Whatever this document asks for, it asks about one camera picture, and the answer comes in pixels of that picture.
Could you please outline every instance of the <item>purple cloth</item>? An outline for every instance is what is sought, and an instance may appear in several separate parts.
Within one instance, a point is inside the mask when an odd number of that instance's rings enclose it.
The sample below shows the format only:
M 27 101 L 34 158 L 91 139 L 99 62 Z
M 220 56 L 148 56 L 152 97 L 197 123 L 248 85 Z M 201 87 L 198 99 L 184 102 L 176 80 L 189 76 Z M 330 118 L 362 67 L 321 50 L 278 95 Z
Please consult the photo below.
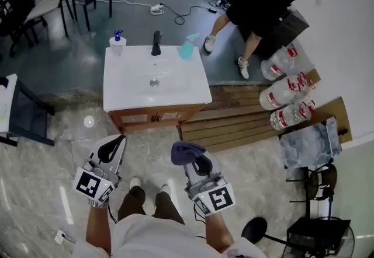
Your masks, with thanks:
M 175 142 L 171 147 L 171 162 L 177 166 L 192 163 L 205 153 L 205 148 L 189 142 Z

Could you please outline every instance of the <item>spray bottle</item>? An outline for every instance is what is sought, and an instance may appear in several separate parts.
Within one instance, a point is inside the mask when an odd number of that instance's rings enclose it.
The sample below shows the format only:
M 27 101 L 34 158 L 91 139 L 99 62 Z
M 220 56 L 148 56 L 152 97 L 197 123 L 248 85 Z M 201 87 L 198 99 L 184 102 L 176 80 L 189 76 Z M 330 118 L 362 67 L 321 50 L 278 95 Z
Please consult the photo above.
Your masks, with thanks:
M 179 56 L 181 59 L 188 60 L 192 56 L 193 52 L 193 42 L 195 39 L 199 38 L 200 34 L 192 34 L 187 37 L 186 42 L 183 43 L 182 47 L 179 49 Z
M 109 39 L 114 55 L 121 55 L 123 48 L 126 46 L 126 39 L 120 36 L 122 32 L 123 30 L 116 30 L 115 36 Z

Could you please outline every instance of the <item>faucet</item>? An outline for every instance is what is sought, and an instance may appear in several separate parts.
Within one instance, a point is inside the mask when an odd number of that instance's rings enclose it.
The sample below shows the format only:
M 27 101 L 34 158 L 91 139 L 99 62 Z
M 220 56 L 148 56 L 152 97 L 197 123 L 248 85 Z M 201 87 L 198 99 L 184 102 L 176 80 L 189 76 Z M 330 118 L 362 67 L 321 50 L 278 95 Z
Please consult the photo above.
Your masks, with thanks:
M 160 31 L 154 32 L 151 55 L 156 56 L 156 55 L 161 54 L 161 49 L 160 49 L 161 37 L 162 37 L 162 33 Z

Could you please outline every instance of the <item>floor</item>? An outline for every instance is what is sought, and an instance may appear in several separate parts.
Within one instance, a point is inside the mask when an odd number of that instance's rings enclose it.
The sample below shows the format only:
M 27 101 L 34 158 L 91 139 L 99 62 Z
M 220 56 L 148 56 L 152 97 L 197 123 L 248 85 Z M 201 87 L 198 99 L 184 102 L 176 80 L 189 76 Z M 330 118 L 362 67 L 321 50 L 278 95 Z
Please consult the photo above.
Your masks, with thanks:
M 93 116 L 92 128 L 84 127 L 84 117 Z M 75 170 L 88 157 L 89 147 L 116 130 L 99 104 L 70 106 L 50 120 L 49 137 L 55 146 L 19 139 L 17 148 L 0 145 L 0 254 L 10 257 L 70 257 L 73 244 L 58 245 L 53 239 L 62 229 L 74 240 L 85 236 L 89 205 L 71 188 Z M 186 224 L 197 235 L 204 226 L 195 221 L 192 202 L 183 191 L 183 169 L 170 160 L 173 142 L 179 140 L 175 127 L 129 134 L 125 159 L 119 169 L 123 182 L 110 196 L 115 217 L 129 181 L 139 176 L 148 196 L 146 211 L 159 189 L 167 182 L 172 199 Z M 287 228 L 305 212 L 304 204 L 290 204 L 303 198 L 302 189 L 285 182 L 290 176 L 279 159 L 277 138 L 216 154 L 222 172 L 233 185 L 237 205 L 225 210 L 225 222 L 240 237 L 244 225 L 256 216 L 268 221 L 268 234 L 285 238 Z M 109 220 L 111 229 L 114 223 Z M 267 257 L 277 258 L 283 246 L 262 240 L 259 247 Z
M 187 14 L 190 6 L 209 6 L 211 0 L 128 0 L 156 5 L 160 2 L 170 6 L 180 14 Z M 205 37 L 210 33 L 217 14 L 193 8 L 186 17 L 186 23 L 178 26 L 174 23 L 175 15 L 165 9 L 165 14 L 153 16 L 145 6 L 131 6 L 125 3 L 113 5 L 113 17 L 109 18 L 109 5 L 98 3 L 97 9 L 89 6 L 91 32 L 86 28 L 84 13 L 78 5 L 78 23 L 73 21 L 64 7 L 69 38 L 64 35 L 61 14 L 56 10 L 46 16 L 49 25 L 36 27 L 40 40 L 38 45 L 27 47 L 27 40 L 15 49 L 15 56 L 10 58 L 9 37 L 0 40 L 1 56 L 0 76 L 16 73 L 19 78 L 36 94 L 56 94 L 71 90 L 102 89 L 105 48 L 117 29 L 123 29 L 127 45 L 150 45 L 153 33 L 162 31 L 163 45 L 182 45 L 185 37 L 200 33 L 197 46 L 201 49 L 206 75 L 211 84 L 222 82 L 242 82 L 259 84 L 265 81 L 259 70 L 260 59 L 254 55 L 249 71 L 250 80 L 244 82 L 237 72 L 234 60 L 241 54 L 244 41 L 238 29 L 229 24 L 219 33 L 216 49 L 207 55 L 202 49 Z

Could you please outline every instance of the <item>shoe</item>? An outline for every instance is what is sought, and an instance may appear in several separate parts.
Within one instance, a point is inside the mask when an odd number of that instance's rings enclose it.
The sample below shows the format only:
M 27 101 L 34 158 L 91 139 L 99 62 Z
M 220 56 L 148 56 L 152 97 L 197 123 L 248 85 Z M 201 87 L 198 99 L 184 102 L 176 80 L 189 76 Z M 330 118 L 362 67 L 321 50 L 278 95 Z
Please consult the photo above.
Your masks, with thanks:
M 216 36 L 206 36 L 204 41 L 204 48 L 208 53 L 211 53 L 213 51 L 214 42 L 216 42 Z
M 132 189 L 134 186 L 141 187 L 141 181 L 138 177 L 134 177 L 130 181 L 130 189 Z
M 164 184 L 163 186 L 161 186 L 160 192 L 162 192 L 162 191 L 166 192 L 169 196 L 171 194 L 171 189 L 170 189 L 169 185 L 167 185 L 167 184 Z
M 241 56 L 238 57 L 238 60 L 236 61 L 236 64 L 239 67 L 239 74 L 242 78 L 248 79 L 250 78 L 250 75 L 248 74 L 248 62 L 243 63 L 240 59 Z

